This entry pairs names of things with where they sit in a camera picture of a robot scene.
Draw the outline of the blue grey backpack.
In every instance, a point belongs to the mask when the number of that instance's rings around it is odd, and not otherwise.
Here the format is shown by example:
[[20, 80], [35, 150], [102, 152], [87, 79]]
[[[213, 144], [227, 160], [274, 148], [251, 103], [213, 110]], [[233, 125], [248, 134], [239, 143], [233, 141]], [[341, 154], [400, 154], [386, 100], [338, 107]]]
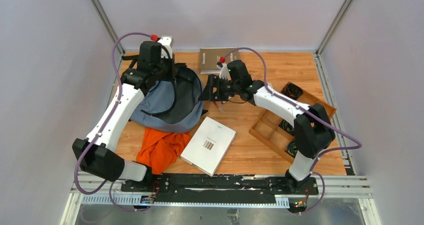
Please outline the blue grey backpack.
[[168, 133], [191, 131], [208, 110], [199, 100], [203, 84], [186, 63], [175, 63], [173, 81], [158, 81], [137, 105], [129, 120]]

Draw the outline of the white book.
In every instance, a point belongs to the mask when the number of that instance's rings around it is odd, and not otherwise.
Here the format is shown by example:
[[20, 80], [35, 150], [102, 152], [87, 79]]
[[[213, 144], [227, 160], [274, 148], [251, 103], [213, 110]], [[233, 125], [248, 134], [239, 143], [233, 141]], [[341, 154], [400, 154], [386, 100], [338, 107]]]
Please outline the white book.
[[180, 158], [212, 177], [235, 137], [235, 130], [207, 116]]

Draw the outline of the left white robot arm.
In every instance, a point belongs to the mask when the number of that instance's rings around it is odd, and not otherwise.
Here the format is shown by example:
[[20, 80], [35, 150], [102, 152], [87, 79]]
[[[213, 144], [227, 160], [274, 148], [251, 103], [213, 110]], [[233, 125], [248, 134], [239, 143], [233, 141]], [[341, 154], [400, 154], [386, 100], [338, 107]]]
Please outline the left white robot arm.
[[79, 170], [104, 182], [134, 181], [135, 187], [142, 192], [152, 188], [152, 169], [122, 158], [115, 150], [127, 122], [148, 92], [159, 82], [175, 77], [172, 46], [170, 36], [142, 42], [136, 61], [122, 73], [113, 100], [99, 122], [85, 138], [73, 142], [72, 150], [77, 159], [74, 183], [79, 192], [92, 195], [103, 187], [100, 184], [93, 191], [83, 189], [78, 179]]

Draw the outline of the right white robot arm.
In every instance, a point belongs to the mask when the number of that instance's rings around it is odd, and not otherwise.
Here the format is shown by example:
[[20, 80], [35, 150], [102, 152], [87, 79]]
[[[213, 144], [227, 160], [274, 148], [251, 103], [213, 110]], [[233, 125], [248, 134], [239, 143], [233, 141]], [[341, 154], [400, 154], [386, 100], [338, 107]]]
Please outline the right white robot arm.
[[324, 106], [298, 102], [275, 91], [262, 80], [253, 80], [241, 60], [223, 65], [222, 69], [229, 73], [230, 78], [210, 74], [199, 100], [222, 102], [238, 95], [243, 101], [287, 121], [294, 129], [297, 154], [285, 172], [284, 185], [290, 193], [298, 194], [305, 188], [319, 154], [336, 137]]

